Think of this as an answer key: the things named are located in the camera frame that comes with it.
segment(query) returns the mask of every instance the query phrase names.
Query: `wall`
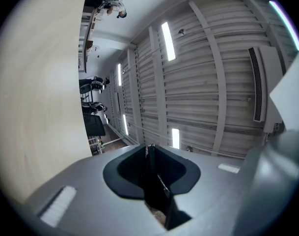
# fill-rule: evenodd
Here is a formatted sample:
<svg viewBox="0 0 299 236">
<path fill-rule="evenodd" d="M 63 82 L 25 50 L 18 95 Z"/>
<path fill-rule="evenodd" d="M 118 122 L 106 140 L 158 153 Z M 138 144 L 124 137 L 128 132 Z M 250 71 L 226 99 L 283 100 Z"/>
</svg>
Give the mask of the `wall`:
<svg viewBox="0 0 299 236">
<path fill-rule="evenodd" d="M 97 59 L 97 54 L 96 53 L 89 54 L 88 60 L 87 60 L 87 63 L 86 63 L 87 73 L 80 72 L 79 73 L 79 79 L 80 80 L 85 79 L 89 76 L 98 76 L 99 75 L 97 73 L 98 65 L 97 65 L 97 60 L 96 59 Z"/>
<path fill-rule="evenodd" d="M 20 203 L 91 156 L 78 88 L 83 2 L 23 0 L 0 35 L 0 186 Z"/>
</svg>

